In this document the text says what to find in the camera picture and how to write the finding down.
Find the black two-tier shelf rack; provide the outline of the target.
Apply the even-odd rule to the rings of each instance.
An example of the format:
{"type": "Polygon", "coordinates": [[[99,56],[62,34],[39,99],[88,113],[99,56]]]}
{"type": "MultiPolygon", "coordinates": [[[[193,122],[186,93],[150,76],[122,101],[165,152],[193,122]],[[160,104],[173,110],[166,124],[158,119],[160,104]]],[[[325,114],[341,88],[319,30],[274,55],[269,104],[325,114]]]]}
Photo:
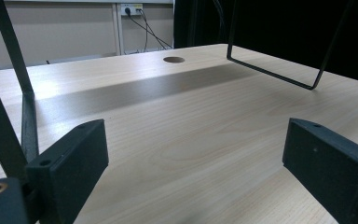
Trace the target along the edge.
{"type": "Polygon", "coordinates": [[[4,0],[0,0],[0,32],[22,93],[21,138],[15,134],[0,98],[0,164],[8,177],[23,180],[25,166],[38,156],[34,89],[4,0]]]}

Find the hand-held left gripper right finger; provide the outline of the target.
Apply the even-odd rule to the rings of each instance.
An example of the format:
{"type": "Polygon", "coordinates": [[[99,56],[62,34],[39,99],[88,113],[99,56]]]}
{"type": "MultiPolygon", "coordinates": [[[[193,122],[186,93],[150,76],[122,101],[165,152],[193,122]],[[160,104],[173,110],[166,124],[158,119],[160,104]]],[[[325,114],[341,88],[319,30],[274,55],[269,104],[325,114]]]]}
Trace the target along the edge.
{"type": "Polygon", "coordinates": [[[289,119],[283,166],[339,224],[358,224],[358,145],[324,126],[289,119]]]}

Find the white wall power outlet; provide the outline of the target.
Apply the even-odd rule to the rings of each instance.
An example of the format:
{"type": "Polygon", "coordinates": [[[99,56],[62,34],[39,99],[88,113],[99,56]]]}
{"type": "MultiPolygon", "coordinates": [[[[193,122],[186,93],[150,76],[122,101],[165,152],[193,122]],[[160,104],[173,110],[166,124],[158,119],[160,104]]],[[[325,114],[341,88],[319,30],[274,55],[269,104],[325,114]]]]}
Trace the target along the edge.
{"type": "Polygon", "coordinates": [[[120,14],[122,16],[140,16],[143,8],[142,4],[122,4],[120,14]]]}

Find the black metal frame stand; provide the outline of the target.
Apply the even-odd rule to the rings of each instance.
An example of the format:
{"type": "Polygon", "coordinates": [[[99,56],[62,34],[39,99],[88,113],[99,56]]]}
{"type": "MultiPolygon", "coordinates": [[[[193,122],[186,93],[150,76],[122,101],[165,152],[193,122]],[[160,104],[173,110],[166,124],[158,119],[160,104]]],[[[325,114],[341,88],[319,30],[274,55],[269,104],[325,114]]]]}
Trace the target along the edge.
{"type": "Polygon", "coordinates": [[[358,0],[173,0],[173,45],[224,43],[227,58],[304,89],[323,72],[358,80],[358,0]],[[233,57],[240,47],[317,70],[308,85],[233,57]]]}

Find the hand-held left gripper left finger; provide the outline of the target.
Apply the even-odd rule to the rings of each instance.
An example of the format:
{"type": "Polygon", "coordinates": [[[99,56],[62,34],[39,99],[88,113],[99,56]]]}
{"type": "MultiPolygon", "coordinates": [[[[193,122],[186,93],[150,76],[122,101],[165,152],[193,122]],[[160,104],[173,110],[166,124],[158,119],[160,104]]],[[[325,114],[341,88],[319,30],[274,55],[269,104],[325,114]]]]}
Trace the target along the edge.
{"type": "Polygon", "coordinates": [[[73,224],[109,163],[104,121],[76,126],[26,165],[40,195],[40,224],[73,224]]]}

